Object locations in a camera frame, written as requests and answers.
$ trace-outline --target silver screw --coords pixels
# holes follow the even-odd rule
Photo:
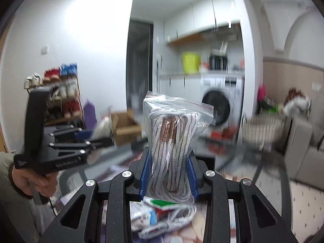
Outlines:
[[[123,175],[124,177],[129,177],[129,176],[132,175],[132,172],[130,172],[130,171],[125,171],[125,172],[123,172],[122,175]]]
[[[249,185],[252,184],[252,181],[251,181],[250,179],[245,178],[245,179],[243,179],[242,183],[243,183],[244,185],[249,186]]]
[[[85,182],[86,186],[93,186],[96,182],[94,180],[88,180]]]
[[[206,172],[206,175],[209,176],[209,177],[213,177],[213,176],[215,176],[215,172],[209,170],[209,171]]]

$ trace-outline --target human hand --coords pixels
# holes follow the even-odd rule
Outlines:
[[[30,182],[35,183],[35,190],[45,197],[51,197],[56,191],[58,172],[47,174],[46,177],[31,169],[12,168],[11,176],[15,185],[24,194],[32,196]]]

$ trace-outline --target coiled white cable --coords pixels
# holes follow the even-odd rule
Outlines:
[[[177,123],[175,142],[163,142],[160,134],[163,119],[173,116]],[[165,201],[186,202],[193,197],[186,171],[187,151],[195,133],[200,114],[184,114],[179,111],[153,110],[150,114],[152,125],[152,175],[148,183],[147,196]]]
[[[144,228],[138,236],[140,239],[152,239],[166,232],[179,230],[192,221],[196,211],[195,205],[179,204],[179,208],[170,212],[166,220],[159,221],[155,226]]]

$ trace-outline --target doorway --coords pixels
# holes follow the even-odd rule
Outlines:
[[[143,114],[143,100],[152,90],[153,25],[130,20],[126,58],[127,109]]]

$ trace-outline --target red shoe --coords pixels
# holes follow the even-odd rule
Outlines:
[[[52,70],[46,70],[43,78],[43,83],[50,83],[51,82],[51,75],[52,75]]]
[[[66,102],[63,104],[62,106],[62,111],[63,111],[63,114],[64,114],[64,118],[71,118],[71,107],[70,107],[70,104],[69,102]]]
[[[81,110],[80,110],[80,105],[77,101],[72,101],[70,103],[70,107],[72,109],[73,116],[80,116],[81,115]]]
[[[60,69],[58,68],[53,68],[51,70],[51,76],[50,76],[50,79],[53,80],[53,81],[58,81],[60,80]]]

